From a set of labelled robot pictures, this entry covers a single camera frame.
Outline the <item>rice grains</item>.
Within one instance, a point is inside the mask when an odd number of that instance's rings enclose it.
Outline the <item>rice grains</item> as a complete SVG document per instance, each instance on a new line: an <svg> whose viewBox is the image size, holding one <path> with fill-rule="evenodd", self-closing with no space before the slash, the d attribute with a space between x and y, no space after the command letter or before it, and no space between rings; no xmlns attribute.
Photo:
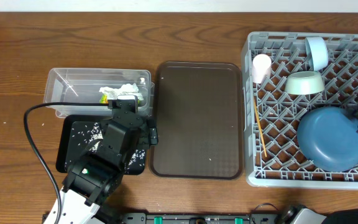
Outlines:
<svg viewBox="0 0 358 224"><path fill-rule="evenodd" d="M71 126L67 149L67 159L72 161L78 153L94 139L102 139L99 123L93 121L75 121ZM128 172L142 172L145 168L146 151L136 149L127 166Z"/></svg>

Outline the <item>pandan snack wrapper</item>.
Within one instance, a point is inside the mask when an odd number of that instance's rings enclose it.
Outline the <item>pandan snack wrapper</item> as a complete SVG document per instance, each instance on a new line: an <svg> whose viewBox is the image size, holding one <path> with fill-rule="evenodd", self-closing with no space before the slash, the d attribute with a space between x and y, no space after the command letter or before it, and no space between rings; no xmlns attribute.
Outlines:
<svg viewBox="0 0 358 224"><path fill-rule="evenodd" d="M140 98L136 95L117 95L117 96L103 95L99 102L108 103L109 100L135 100L138 104L141 102Z"/></svg>

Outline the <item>white tissue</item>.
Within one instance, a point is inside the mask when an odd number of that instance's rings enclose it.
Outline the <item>white tissue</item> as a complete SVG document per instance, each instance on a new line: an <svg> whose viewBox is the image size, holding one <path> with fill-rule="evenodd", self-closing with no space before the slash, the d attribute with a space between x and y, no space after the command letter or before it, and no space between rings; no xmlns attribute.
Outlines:
<svg viewBox="0 0 358 224"><path fill-rule="evenodd" d="M144 99L135 83L127 83L122 85L120 88L110 88L108 86L101 87L99 92L101 92L107 100L116 100L119 95L135 95L140 101Z"/></svg>

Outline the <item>dark blue plate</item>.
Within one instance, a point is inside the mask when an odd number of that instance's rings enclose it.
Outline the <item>dark blue plate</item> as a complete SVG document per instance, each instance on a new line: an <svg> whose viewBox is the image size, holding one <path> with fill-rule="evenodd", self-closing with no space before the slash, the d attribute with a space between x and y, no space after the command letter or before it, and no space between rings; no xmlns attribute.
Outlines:
<svg viewBox="0 0 358 224"><path fill-rule="evenodd" d="M358 164L358 120L338 107L305 114L296 131L303 155L328 172L343 172Z"/></svg>

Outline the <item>light green bowl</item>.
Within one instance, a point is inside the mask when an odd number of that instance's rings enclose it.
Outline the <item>light green bowl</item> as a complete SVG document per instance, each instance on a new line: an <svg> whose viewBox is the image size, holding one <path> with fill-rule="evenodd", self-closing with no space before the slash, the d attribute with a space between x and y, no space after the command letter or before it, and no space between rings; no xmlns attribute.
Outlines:
<svg viewBox="0 0 358 224"><path fill-rule="evenodd" d="M296 72L288 76L285 91L291 95L310 95L324 90L322 75L315 71Z"/></svg>

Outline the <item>light blue bowl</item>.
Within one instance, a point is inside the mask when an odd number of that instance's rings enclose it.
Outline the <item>light blue bowl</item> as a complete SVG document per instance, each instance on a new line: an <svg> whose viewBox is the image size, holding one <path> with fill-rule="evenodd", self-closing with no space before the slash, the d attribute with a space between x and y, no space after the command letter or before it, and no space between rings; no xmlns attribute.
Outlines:
<svg viewBox="0 0 358 224"><path fill-rule="evenodd" d="M313 71L319 71L328 66L328 49L322 37L307 37L305 47L307 56L310 56L308 63Z"/></svg>

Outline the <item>wooden chopstick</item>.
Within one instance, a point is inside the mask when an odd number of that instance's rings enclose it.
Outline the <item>wooden chopstick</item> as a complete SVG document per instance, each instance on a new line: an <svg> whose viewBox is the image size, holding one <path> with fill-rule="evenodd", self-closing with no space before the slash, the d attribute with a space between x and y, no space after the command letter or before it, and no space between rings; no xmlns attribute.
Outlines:
<svg viewBox="0 0 358 224"><path fill-rule="evenodd" d="M256 99L256 97L253 98L253 102L254 102L255 119L256 119L256 122L257 122L258 130L259 130L260 143L262 145L264 156L267 158L267 150L266 150L266 147L265 147L263 130L262 130L261 123L260 123L259 111L258 111L258 107L257 107L257 99Z"/></svg>

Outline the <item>pink cup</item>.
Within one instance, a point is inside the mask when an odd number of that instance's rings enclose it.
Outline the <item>pink cup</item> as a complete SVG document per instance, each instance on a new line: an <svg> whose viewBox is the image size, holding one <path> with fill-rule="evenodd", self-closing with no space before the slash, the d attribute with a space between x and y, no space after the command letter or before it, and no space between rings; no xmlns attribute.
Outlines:
<svg viewBox="0 0 358 224"><path fill-rule="evenodd" d="M271 75L272 61L266 54L258 54L252 60L252 79L256 84L261 84Z"/></svg>

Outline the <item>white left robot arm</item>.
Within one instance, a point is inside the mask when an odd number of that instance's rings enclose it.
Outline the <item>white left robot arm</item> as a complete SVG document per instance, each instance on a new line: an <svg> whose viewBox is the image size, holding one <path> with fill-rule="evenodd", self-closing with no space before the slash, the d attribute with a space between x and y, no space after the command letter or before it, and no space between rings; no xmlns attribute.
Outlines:
<svg viewBox="0 0 358 224"><path fill-rule="evenodd" d="M99 122L102 137L85 146L67 169L46 223L87 223L121 184L135 152L158 143L152 118L137 112L137 97L108 101L112 115Z"/></svg>

